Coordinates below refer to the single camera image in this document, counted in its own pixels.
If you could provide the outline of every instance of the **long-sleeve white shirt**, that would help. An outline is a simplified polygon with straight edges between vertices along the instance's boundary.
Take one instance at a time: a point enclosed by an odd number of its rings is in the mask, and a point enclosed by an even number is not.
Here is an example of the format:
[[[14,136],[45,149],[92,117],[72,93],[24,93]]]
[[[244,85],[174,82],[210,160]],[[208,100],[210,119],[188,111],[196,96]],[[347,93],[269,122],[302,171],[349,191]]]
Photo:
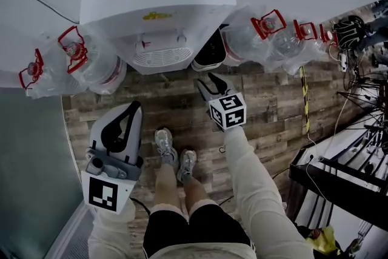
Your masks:
[[[278,189],[266,168],[248,144],[242,127],[225,133],[227,164],[232,174],[233,193],[238,212],[255,253],[248,245],[235,243],[181,244],[167,247],[151,259],[188,258],[265,258],[310,259],[313,249],[298,233],[284,213]],[[91,259],[131,258],[130,232],[127,222],[135,218],[135,207],[129,200],[119,216],[98,212],[89,238]]]

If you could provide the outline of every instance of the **white sleeve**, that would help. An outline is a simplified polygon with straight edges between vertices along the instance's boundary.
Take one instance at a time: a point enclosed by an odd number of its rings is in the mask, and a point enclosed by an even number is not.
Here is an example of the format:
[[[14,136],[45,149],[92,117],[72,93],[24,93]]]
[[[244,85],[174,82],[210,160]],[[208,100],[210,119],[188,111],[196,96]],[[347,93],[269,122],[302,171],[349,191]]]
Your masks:
[[[99,210],[88,240],[90,259],[130,258],[130,232],[128,222],[135,219],[135,206],[131,199],[120,215]]]
[[[225,132],[225,150],[237,208],[257,257],[313,258],[312,247],[287,218],[276,184],[248,144],[242,127]]]

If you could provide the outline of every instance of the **person's left arm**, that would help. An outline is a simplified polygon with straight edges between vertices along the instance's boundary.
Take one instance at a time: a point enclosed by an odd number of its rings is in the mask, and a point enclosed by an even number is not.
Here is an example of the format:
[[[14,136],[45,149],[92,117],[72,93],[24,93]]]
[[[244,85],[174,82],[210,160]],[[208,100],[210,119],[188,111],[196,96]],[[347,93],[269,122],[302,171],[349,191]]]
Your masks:
[[[128,222],[135,219],[135,205],[128,199],[120,215],[99,210],[90,234],[90,259],[130,258],[130,232]]]

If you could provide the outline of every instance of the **white cube with markers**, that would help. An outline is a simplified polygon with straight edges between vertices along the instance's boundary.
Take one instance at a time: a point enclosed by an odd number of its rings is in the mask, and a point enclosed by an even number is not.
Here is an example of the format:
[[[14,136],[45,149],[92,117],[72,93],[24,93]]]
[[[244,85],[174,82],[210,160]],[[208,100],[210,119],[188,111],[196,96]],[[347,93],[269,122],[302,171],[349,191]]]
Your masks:
[[[227,95],[208,102],[211,118],[223,129],[247,122],[247,106],[241,93]]]

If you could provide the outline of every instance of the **black shorts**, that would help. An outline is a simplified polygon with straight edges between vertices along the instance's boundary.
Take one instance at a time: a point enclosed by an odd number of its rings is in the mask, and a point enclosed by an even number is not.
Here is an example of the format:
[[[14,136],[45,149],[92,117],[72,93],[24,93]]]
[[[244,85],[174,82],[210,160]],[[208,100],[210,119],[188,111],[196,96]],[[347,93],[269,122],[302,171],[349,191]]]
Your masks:
[[[252,246],[238,221],[218,205],[198,208],[189,222],[171,210],[158,210],[151,214],[143,242],[146,258],[167,246],[189,243],[242,243]]]

